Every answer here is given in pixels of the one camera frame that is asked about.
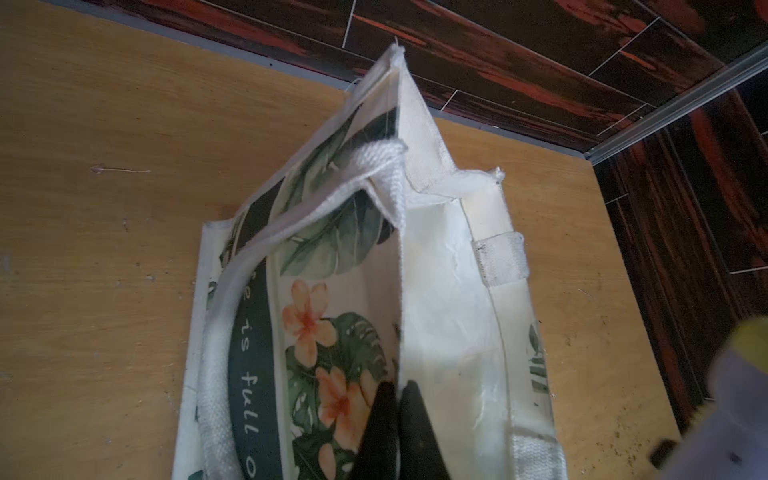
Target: canvas tote bag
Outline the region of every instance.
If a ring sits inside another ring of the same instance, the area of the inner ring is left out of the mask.
[[[391,46],[200,248],[174,477],[344,479],[381,381],[460,478],[565,478],[501,171],[459,170]]]

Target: yellow wooden surface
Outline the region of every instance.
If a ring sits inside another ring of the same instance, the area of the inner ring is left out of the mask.
[[[342,93],[34,1],[0,27],[0,477],[169,478],[201,225]],[[571,478],[650,478],[677,433],[590,165],[438,123],[507,172]]]

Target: orange flower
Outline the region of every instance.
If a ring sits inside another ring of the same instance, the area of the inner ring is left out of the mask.
[[[357,452],[378,384],[371,373],[365,370],[360,375],[362,389],[354,382],[347,385],[344,372],[337,366],[331,368],[330,373],[318,368],[315,376],[319,382],[320,395],[317,416],[329,428],[336,422],[333,438],[341,448]]]
[[[290,289],[293,305],[283,309],[283,327],[296,337],[296,360],[307,368],[317,363],[317,343],[331,346],[336,343],[336,329],[320,317],[328,308],[328,286],[318,283],[310,288],[303,280],[296,280]]]

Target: white fabric handle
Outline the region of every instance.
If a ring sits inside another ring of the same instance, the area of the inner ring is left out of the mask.
[[[398,139],[363,145],[336,181],[329,180],[264,227],[222,272],[206,318],[197,392],[205,472],[210,480],[243,478],[232,434],[227,362],[237,305],[250,274],[281,241],[326,216],[358,190],[366,191],[395,228],[404,228],[405,152],[405,144]]]

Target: green leaf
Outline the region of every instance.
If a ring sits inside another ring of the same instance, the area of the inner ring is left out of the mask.
[[[547,378],[547,369],[541,366],[530,366],[528,367],[531,370],[531,373],[533,375],[537,376],[543,376],[544,378]]]
[[[386,374],[384,350],[379,335],[368,320],[356,313],[344,313],[328,320],[336,328],[338,340],[330,347],[317,345],[314,366],[306,368],[296,360],[295,346],[286,349],[288,408],[293,424],[305,434],[326,429],[317,417],[320,398],[315,371],[318,368],[330,372],[334,366],[339,367],[347,383],[359,382],[365,369],[377,382]]]
[[[546,386],[544,383],[537,382],[536,380],[531,380],[531,385],[533,386],[534,392],[549,393],[549,387]]]
[[[383,216],[364,190],[283,242],[280,274],[327,278],[360,265],[376,245]]]
[[[288,408],[293,424],[305,433],[318,429],[320,422],[317,409],[320,399],[317,395],[317,378],[314,371],[304,368],[296,360],[296,347],[286,349],[288,371]]]
[[[395,135],[396,115],[396,108],[379,115],[339,146],[354,114],[350,116],[300,168],[288,175],[275,202],[282,205],[278,211],[285,212],[305,200],[335,172],[345,168],[359,147]],[[392,226],[368,194],[360,190],[333,212],[283,243],[280,274],[318,280],[348,272],[360,265],[373,246],[384,242],[391,233]]]
[[[299,467],[299,480],[327,480],[320,468],[320,447],[333,441],[333,432],[326,430],[315,435],[301,435],[293,439],[293,460]]]
[[[291,207],[299,204],[307,194],[316,190],[317,186],[330,176],[332,172],[328,170],[328,164],[331,157],[339,150],[358,110],[359,107],[335,132],[312,150],[298,169],[286,176],[284,185],[280,189],[280,195],[275,201],[276,205],[281,205],[280,202],[283,202],[282,207],[278,210],[279,213],[285,213]]]
[[[363,370],[377,382],[386,375],[386,359],[376,329],[357,313],[342,313],[333,320],[339,340],[334,365],[344,371],[346,381],[358,382]]]
[[[327,319],[336,328],[337,341],[330,347],[317,345],[317,363],[306,368],[296,360],[296,347],[286,349],[288,372],[288,406],[293,424],[303,434],[293,440],[293,456],[299,466],[302,480],[325,478],[319,466],[319,450],[324,444],[333,442],[336,460],[336,478],[343,480],[349,474],[345,465],[354,463],[355,453],[344,450],[333,440],[335,426],[327,429],[319,421],[317,410],[320,405],[319,383],[315,376],[318,368],[330,372],[334,366],[344,372],[347,384],[359,382],[363,370],[369,370],[375,381],[381,381],[386,374],[386,360],[381,340],[371,323],[357,313],[343,313],[335,319]]]
[[[539,350],[540,345],[538,343],[538,335],[536,335],[536,328],[534,328],[533,325],[528,328],[528,341],[531,342],[534,352],[541,352],[541,350]]]

